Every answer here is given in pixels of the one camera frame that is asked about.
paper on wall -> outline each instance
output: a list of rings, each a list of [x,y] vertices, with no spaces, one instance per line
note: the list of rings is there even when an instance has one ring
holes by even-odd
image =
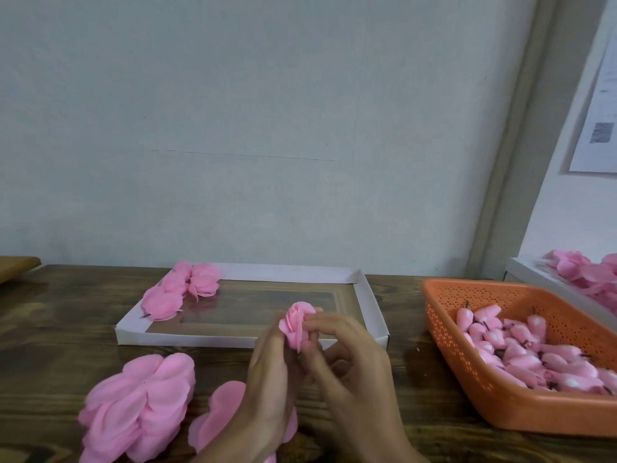
[[[617,172],[617,26],[604,53],[570,171]]]

white cardboard box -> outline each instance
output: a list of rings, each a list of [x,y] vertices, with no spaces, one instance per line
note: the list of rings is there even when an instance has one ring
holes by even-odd
[[[590,297],[581,294],[576,287],[555,277],[546,260],[511,258],[506,264],[506,281],[512,280],[510,276],[522,283],[542,287],[559,295],[564,301],[617,333],[617,316]]]
[[[224,280],[274,281],[283,283],[353,284],[366,329],[382,348],[386,349],[390,334],[377,300],[361,270],[335,267],[309,267],[296,265],[252,265],[214,263],[223,272]],[[147,333],[152,322],[143,318],[141,301],[115,326],[118,344],[142,346],[204,346],[212,348],[253,348],[255,337],[248,336],[193,336],[187,334]],[[328,348],[336,340],[320,339]]]

wall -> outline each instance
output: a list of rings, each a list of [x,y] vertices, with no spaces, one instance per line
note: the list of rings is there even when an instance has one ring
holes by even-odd
[[[555,156],[563,148],[564,123],[578,94],[579,81],[582,84],[584,80],[582,75],[605,4],[606,0],[558,0],[544,60],[486,241],[480,278],[503,278],[506,261],[521,251],[549,163],[552,159],[563,160],[563,154],[561,158]],[[550,208],[549,214],[557,210]],[[551,227],[546,226],[547,242]],[[536,250],[535,255],[542,253]]]
[[[595,76],[616,24],[617,0],[608,0],[531,214],[522,256],[541,256],[562,248],[581,250],[599,261],[617,252],[617,175],[568,172]]]
[[[536,0],[3,0],[0,252],[459,275]]]

orange plastic basket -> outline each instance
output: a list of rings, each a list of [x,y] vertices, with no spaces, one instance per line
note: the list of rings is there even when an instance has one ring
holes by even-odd
[[[573,344],[594,365],[617,370],[617,335],[556,295],[523,284],[430,279],[422,285],[428,328],[465,394],[496,427],[571,435],[617,437],[617,397],[525,389],[480,358],[455,322],[456,311],[491,304],[499,317],[524,321],[536,311],[547,320],[547,343]]]

wooden table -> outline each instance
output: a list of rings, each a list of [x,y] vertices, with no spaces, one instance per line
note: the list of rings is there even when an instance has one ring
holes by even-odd
[[[0,286],[0,462],[76,462],[76,422],[87,392],[143,354],[181,350],[196,363],[195,398],[179,436],[158,457],[188,462],[189,423],[227,380],[244,380],[250,350],[117,346],[112,325],[162,268],[47,266]],[[475,412],[425,328],[422,278],[368,277],[392,334],[400,412],[413,445],[433,462],[616,462],[617,441],[504,431]],[[356,462],[317,389],[297,403],[298,434],[282,463]]]

